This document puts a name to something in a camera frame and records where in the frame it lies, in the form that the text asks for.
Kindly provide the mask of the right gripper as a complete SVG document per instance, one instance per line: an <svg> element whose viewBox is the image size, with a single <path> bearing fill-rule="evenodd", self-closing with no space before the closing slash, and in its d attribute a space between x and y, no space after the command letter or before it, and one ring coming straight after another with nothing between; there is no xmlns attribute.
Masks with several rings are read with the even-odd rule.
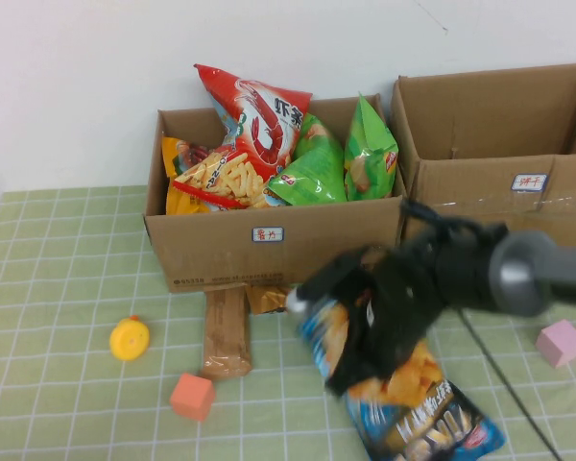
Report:
<svg viewBox="0 0 576 461"><path fill-rule="evenodd" d="M367 379L389 378L444 310L432 243L366 245L355 252L369 297L356 311L353 331L326 379L326 387L339 397Z"/></svg>

